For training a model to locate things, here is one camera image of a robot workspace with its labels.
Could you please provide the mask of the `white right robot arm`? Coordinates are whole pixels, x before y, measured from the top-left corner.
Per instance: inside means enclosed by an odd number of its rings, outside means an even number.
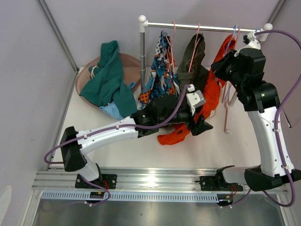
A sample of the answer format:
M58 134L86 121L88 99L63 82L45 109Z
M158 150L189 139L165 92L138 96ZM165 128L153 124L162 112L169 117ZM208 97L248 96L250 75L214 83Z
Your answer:
M218 169L215 186L225 190L237 183L249 186L253 191L270 190L301 179L287 153L283 134L281 148L276 134L281 131L275 114L280 106L276 87L263 80L266 57L260 49L231 50L223 59L213 63L214 75L229 81L237 92L239 101L250 118L256 135L261 163L254 167L228 166Z

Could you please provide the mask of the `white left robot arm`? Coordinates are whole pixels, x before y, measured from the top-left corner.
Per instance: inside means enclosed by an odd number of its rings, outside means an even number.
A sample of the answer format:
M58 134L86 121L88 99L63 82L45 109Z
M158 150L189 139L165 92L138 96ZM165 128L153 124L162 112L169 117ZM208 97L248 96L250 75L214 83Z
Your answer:
M203 116L194 120L196 109L205 103L205 99L197 93L190 93L184 100L187 103L178 106L179 100L174 95L165 94L111 125L81 131L76 131L73 126L66 128L60 141L64 170L83 176L91 188L98 188L102 183L101 171L88 158L88 153L120 140L157 133L164 121L167 125L184 124L194 136L211 130L213 126Z

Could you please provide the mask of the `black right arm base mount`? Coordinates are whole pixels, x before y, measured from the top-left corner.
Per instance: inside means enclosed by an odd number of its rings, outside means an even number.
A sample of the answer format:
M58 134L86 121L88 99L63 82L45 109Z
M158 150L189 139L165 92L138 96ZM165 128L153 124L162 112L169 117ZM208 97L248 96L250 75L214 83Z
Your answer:
M237 183L227 183L222 176L200 176L195 183L200 184L202 191L243 191L241 185Z

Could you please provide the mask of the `dark teal shorts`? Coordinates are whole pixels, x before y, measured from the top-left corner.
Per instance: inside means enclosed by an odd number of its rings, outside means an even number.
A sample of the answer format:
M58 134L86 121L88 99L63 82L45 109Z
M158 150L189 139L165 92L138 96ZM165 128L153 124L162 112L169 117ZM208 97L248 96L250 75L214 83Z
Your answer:
M89 67L90 80L81 89L79 95L99 108L100 93L105 86L114 81L124 81L124 70L116 40L103 43L100 49L99 62Z

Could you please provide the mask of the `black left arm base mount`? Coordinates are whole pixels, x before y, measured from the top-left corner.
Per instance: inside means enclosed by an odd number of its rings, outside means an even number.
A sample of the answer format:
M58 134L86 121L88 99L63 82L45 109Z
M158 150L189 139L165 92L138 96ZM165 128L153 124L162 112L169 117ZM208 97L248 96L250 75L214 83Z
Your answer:
M99 178L90 181L90 183L97 185L97 186L101 186L104 187L106 189L115 189L116 188L116 184L117 184L117 174L103 174L101 172L101 169L99 167L98 164L96 164L98 172L99 172ZM80 188L80 189L92 189L92 188L96 188L93 185L90 185L89 183L85 182L82 177L80 176L80 174L77 175L77 179L75 182L75 188Z

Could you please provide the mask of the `light blue shorts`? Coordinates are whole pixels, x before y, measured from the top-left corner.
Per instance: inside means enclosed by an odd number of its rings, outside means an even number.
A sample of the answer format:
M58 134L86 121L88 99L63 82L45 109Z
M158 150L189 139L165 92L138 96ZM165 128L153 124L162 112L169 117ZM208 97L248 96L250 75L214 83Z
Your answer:
M114 81L110 86L103 87L99 97L99 108L109 116L121 120L136 112L137 106L133 89L136 82L126 84Z

